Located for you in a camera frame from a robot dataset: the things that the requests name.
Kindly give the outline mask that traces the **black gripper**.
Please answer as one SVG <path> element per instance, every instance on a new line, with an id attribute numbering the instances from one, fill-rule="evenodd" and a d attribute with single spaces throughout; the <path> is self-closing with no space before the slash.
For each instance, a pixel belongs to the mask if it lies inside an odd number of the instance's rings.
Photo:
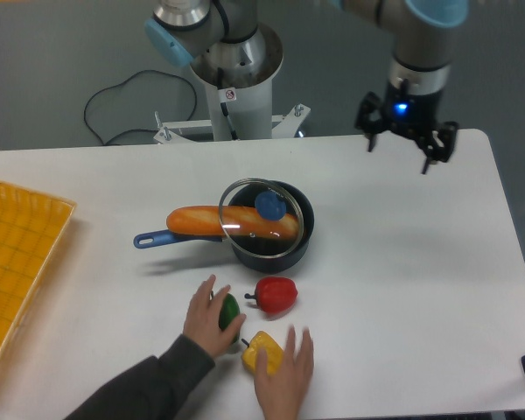
<path id="1" fill-rule="evenodd" d="M 431 165 L 447 163 L 456 146 L 459 124 L 437 120 L 446 82 L 447 66 L 417 68 L 392 60 L 383 102 L 368 92 L 355 119 L 354 127 L 368 140 L 367 151 L 374 150 L 379 134 L 390 131 L 415 141 L 425 155 L 422 174 Z"/>

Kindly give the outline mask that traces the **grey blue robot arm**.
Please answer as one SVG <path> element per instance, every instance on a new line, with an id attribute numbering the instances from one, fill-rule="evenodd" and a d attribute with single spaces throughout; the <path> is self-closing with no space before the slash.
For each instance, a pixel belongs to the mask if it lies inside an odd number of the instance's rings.
<path id="1" fill-rule="evenodd" d="M 459 126 L 440 122 L 438 104 L 450 72 L 466 1 L 317 1 L 306 12 L 278 1 L 159 1 L 144 24 L 158 53 L 191 69 L 206 90 L 217 140 L 271 136 L 272 81 L 283 64 L 305 71 L 354 55 L 355 15 L 394 40 L 383 95 L 366 94 L 354 126 L 375 144 L 392 132 L 413 141 L 427 165 L 447 162 Z"/>

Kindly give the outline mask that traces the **dark grey sleeve forearm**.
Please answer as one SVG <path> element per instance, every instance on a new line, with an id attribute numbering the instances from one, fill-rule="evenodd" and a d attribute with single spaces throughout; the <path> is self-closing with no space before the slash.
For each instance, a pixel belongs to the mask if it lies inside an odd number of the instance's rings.
<path id="1" fill-rule="evenodd" d="M 214 366 L 214 358 L 181 334 L 162 355 L 150 356 L 106 382 L 67 417 L 173 419 Z"/>

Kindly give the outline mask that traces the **person left hand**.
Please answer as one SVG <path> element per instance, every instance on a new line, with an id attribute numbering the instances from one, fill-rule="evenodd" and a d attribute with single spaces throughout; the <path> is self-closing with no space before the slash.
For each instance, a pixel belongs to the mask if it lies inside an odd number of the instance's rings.
<path id="1" fill-rule="evenodd" d="M 231 286 L 225 285 L 211 297 L 215 281 L 216 275 L 210 275 L 192 295 L 183 327 L 183 334 L 212 359 L 228 351 L 246 320 L 246 315 L 239 313 L 224 330 L 220 329 L 220 312 Z"/>

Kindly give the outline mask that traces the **person right hand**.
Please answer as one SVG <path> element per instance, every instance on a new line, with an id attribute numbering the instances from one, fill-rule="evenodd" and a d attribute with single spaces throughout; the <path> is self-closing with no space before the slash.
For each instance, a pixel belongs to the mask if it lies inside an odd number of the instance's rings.
<path id="1" fill-rule="evenodd" d="M 264 349 L 255 363 L 255 394 L 265 419 L 298 419 L 314 372 L 314 345 L 305 328 L 296 350 L 296 332 L 288 331 L 283 359 L 274 375 L 268 375 L 268 356 Z"/>

